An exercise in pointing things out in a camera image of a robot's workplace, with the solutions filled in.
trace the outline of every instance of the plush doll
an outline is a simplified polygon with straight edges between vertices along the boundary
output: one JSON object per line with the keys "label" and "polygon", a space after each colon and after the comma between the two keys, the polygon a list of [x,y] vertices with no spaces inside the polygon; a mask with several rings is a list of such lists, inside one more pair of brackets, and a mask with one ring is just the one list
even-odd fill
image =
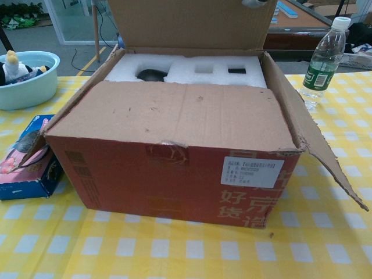
{"label": "plush doll", "polygon": [[28,65],[22,64],[18,61],[18,57],[14,51],[8,51],[6,53],[5,63],[0,62],[0,86],[6,85],[19,77],[23,77],[34,72],[35,75],[31,74],[29,77],[32,78],[36,76],[36,72],[38,70],[44,73],[49,70],[49,67],[30,67]]}

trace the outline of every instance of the plastic basin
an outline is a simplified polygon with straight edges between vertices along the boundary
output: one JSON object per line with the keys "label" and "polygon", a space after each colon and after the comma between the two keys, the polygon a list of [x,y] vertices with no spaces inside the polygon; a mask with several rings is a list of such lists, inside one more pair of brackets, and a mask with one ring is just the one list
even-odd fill
{"label": "plastic basin", "polygon": [[[54,96],[57,90],[57,67],[59,57],[45,51],[17,52],[19,62],[30,67],[48,66],[50,69],[40,76],[17,84],[0,86],[0,109],[22,109],[39,105]],[[6,55],[0,56],[5,62]]]}

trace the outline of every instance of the yellow checkered tablecloth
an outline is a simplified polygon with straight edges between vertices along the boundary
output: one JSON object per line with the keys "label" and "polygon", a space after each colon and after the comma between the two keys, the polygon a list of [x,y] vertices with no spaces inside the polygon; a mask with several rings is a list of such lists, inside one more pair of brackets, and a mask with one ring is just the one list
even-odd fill
{"label": "yellow checkered tablecloth", "polygon": [[[0,111],[0,156],[86,80],[60,77],[47,103]],[[312,115],[372,208],[372,72],[336,74]],[[0,279],[22,278],[371,279],[372,218],[308,155],[265,230],[87,210],[64,177],[49,199],[0,203]]]}

